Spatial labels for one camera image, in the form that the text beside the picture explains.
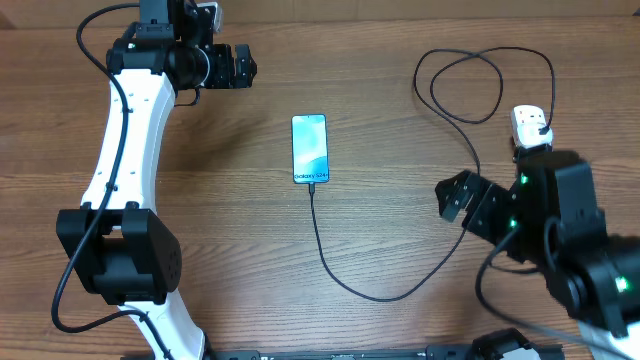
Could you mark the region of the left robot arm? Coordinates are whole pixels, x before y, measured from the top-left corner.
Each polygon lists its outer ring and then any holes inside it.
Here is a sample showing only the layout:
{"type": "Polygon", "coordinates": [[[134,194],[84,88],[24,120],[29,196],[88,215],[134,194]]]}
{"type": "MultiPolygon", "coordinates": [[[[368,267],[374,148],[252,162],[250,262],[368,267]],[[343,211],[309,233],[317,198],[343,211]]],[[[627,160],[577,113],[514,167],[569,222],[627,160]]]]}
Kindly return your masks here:
{"type": "Polygon", "coordinates": [[[257,65],[245,44],[217,44],[216,2],[138,1],[139,17],[99,69],[110,81],[110,109],[94,175],[76,209],[59,212],[66,276],[132,319],[154,359],[210,359],[206,333],[179,293],[182,253],[159,219],[156,175],[162,139],[182,91],[242,89],[257,65]]]}

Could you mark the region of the blue screen smartphone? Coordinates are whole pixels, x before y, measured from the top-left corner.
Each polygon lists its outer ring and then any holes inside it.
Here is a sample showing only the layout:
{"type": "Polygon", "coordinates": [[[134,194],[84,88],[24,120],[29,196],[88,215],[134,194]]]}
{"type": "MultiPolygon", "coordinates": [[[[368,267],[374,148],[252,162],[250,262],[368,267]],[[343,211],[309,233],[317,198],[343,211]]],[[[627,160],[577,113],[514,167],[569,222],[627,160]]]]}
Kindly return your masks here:
{"type": "Polygon", "coordinates": [[[327,183],[330,171],[326,116],[293,116],[291,136],[293,181],[296,184],[327,183]]]}

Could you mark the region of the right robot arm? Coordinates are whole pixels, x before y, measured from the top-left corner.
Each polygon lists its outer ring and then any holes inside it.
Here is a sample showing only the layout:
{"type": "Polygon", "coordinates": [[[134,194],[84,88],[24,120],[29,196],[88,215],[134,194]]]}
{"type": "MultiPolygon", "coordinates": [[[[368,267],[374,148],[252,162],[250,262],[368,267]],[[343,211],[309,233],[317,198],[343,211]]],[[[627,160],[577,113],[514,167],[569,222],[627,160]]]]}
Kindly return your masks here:
{"type": "Polygon", "coordinates": [[[589,163],[570,150],[528,152],[505,189],[470,170],[435,187],[440,216],[460,211],[464,230],[493,245],[475,281],[482,306],[519,327],[584,345],[600,359],[639,356],[639,239],[607,231],[589,163]],[[482,292],[500,254],[535,266],[550,295],[580,326],[580,336],[509,316],[482,292]]]}

